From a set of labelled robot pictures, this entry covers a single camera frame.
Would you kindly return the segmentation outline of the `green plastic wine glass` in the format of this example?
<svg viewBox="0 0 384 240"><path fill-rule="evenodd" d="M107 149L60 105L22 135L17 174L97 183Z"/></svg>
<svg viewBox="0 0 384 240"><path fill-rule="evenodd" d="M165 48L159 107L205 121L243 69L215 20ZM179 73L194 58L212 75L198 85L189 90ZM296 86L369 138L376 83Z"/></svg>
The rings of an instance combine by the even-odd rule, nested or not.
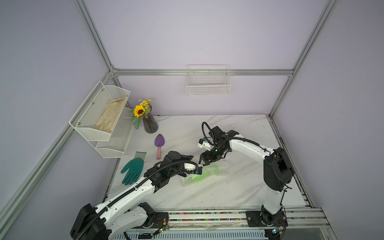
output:
<svg viewBox="0 0 384 240"><path fill-rule="evenodd" d="M184 183L187 185L194 184L211 176L220 176L222 173L223 171L218 168L204 169L201 175L189 175Z"/></svg>

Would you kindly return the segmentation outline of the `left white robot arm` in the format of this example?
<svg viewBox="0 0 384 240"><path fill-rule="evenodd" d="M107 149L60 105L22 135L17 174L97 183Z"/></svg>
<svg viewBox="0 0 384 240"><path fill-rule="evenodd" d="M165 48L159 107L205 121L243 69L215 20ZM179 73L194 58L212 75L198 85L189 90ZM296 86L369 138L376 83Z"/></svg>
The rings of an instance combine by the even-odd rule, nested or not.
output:
<svg viewBox="0 0 384 240"><path fill-rule="evenodd" d="M156 212L144 200L166 186L174 176L202 174L203 167L192 159L193 156L170 151L124 192L95 207L85 205L70 231L71 238L111 240L132 228L151 226Z"/></svg>

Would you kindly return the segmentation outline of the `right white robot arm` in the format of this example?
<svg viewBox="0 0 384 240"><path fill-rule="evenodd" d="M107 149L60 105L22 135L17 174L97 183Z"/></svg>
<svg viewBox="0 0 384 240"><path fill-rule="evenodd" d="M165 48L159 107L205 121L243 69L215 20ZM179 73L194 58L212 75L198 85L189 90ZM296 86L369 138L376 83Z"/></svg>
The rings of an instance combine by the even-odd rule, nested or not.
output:
<svg viewBox="0 0 384 240"><path fill-rule="evenodd" d="M258 224L264 226L273 226L281 222L284 216L285 192L290 189L288 184L295 175L292 162L283 148L267 148L243 137L239 132L234 130L224 132L218 126L209 128L207 135L203 132L198 147L206 149L199 160L204 166L224 159L227 153L233 151L240 152L263 165L263 179L268 187L266 198L260 216L250 217L250 220L258 220Z"/></svg>

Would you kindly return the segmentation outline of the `green white garden glove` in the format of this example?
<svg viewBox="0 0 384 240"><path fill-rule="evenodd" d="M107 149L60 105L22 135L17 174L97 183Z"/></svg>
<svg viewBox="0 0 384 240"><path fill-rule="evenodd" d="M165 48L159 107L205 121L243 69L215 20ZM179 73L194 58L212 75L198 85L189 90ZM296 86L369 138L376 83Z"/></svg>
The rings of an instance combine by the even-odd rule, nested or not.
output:
<svg viewBox="0 0 384 240"><path fill-rule="evenodd" d="M122 180L123 185L132 185L138 181L143 171L146 154L146 152L136 152L135 157L121 170L121 174L126 173Z"/></svg>

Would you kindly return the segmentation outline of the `ribbed smoky glass vase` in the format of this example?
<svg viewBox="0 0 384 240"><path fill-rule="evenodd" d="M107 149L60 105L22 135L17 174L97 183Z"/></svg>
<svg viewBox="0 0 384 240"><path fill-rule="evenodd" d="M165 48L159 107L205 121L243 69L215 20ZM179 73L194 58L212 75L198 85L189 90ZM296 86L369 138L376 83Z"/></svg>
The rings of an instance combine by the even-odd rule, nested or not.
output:
<svg viewBox="0 0 384 240"><path fill-rule="evenodd" d="M158 129L158 123L152 115L152 107L150 105L146 106L146 113L143 118L145 131L149 134L155 133Z"/></svg>

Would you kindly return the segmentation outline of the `lower white mesh basket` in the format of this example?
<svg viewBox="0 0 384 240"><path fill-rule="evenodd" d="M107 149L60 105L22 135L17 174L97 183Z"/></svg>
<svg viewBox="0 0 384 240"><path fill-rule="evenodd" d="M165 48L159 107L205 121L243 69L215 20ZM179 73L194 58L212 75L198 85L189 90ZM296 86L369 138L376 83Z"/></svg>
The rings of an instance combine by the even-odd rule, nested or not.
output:
<svg viewBox="0 0 384 240"><path fill-rule="evenodd" d="M118 159L123 157L134 130L132 117L131 109L124 108L110 139L97 143L95 150L104 159Z"/></svg>

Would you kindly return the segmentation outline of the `yellow sunflower bouquet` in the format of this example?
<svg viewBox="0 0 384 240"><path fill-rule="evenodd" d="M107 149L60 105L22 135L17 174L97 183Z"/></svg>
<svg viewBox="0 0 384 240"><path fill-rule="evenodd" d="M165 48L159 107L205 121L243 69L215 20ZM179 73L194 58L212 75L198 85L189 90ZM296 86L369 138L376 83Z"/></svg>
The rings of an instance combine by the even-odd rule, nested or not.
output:
<svg viewBox="0 0 384 240"><path fill-rule="evenodd" d="M144 100L139 100L139 104L135 106L131 113L134 115L132 118L133 127L138 130L140 128L141 122L144 119L149 117L149 114L152 111L150 99L146 98Z"/></svg>

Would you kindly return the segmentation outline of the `beige cloth in basket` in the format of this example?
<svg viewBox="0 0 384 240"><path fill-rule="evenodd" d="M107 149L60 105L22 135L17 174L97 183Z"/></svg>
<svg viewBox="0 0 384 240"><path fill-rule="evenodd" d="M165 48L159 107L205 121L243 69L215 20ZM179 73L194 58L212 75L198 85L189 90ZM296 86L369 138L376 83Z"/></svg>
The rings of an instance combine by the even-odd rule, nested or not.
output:
<svg viewBox="0 0 384 240"><path fill-rule="evenodd" d="M94 125L94 129L111 134L127 100L128 97L122 97L109 101Z"/></svg>

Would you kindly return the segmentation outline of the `white mesh wall basket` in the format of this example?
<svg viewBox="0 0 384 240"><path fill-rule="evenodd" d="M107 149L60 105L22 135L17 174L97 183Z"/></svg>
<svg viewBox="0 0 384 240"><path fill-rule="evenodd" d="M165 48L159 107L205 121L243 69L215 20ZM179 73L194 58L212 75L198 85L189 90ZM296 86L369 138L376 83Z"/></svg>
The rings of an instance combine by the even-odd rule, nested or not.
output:
<svg viewBox="0 0 384 240"><path fill-rule="evenodd" d="M69 124L86 141L109 141L128 102L130 91L102 82L70 119Z"/></svg>

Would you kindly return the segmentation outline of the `horizontal aluminium back rail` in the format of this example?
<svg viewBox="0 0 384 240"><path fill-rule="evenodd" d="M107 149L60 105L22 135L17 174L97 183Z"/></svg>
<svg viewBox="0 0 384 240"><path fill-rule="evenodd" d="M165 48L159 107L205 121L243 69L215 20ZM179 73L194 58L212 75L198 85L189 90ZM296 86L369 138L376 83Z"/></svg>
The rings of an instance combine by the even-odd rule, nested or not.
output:
<svg viewBox="0 0 384 240"><path fill-rule="evenodd" d="M291 76L289 69L116 69L116 76L187 76L187 75L228 75L228 76Z"/></svg>

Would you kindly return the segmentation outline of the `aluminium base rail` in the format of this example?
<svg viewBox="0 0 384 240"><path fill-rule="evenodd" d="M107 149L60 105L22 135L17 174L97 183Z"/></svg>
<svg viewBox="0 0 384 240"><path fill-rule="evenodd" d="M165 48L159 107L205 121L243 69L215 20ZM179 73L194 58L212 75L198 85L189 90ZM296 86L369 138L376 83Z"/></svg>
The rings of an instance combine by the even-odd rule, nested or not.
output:
<svg viewBox="0 0 384 240"><path fill-rule="evenodd" d="M150 224L120 231L114 240L335 240L320 209L283 210L266 225L260 211L203 210L157 212Z"/></svg>

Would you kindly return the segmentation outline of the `right aluminium frame post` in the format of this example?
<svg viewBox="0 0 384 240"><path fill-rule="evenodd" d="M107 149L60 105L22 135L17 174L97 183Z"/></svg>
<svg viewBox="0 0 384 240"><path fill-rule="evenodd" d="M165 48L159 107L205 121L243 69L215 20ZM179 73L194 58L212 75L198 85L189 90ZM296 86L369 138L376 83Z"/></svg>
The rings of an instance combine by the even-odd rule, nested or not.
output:
<svg viewBox="0 0 384 240"><path fill-rule="evenodd" d="M284 98L288 94L289 89L291 88L295 79L297 78L297 76L298 76L301 68L303 67L307 57L309 56L311 50L313 49L314 45L316 44L322 30L324 29L327 21L331 17L331 15L332 15L332 13L333 13L333 11L336 8L338 3L339 3L339 1L337 1L337 0L327 1L324 9L322 10L322 13L320 14L319 19L317 20L317 22L314 26L314 29L312 30L307 42L305 43L296 63L294 65L293 73L290 76L288 76L286 83L284 84L276 102L274 103L274 105L273 105L273 107L269 113L269 118L272 119L276 115L280 105L282 104Z"/></svg>

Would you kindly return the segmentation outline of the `aluminium frame post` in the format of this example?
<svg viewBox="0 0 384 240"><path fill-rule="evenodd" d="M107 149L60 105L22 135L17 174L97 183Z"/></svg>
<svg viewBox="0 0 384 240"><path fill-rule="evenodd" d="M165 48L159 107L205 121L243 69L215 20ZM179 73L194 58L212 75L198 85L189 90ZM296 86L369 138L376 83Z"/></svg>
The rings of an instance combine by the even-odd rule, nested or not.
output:
<svg viewBox="0 0 384 240"><path fill-rule="evenodd" d="M102 42L102 39L97 31L97 28L95 26L95 23L91 17L91 14L90 14L90 11L87 7L87 4L85 1L83 0L74 0L74 3L80 13L80 16L91 36L91 39L93 41L93 43L95 44L96 46L96 49L98 51L98 53L100 54L100 57L102 59L102 62L104 63L104 65L106 66L107 70L109 72L113 72L114 71L114 66L107 54L107 51L103 45L103 42Z"/></svg>
<svg viewBox="0 0 384 240"><path fill-rule="evenodd" d="M297 76L298 76L301 68L303 67L307 57L309 56L311 50L313 49L314 45L316 44L322 30L324 29L327 21L331 17L331 15L332 15L332 13L333 13L333 11L336 8L338 3L339 3L339 1L337 1L337 0L327 1L324 9L322 10L322 13L320 14L319 19L317 20L317 22L314 26L314 29L312 30L307 42L305 43L296 63L294 65L293 73L290 76L288 76L286 83L284 84L276 102L274 103L274 105L273 105L273 107L269 113L269 118L272 119L276 115L280 105L282 104L284 98L288 94L289 89L291 88L295 79L297 78Z"/></svg>

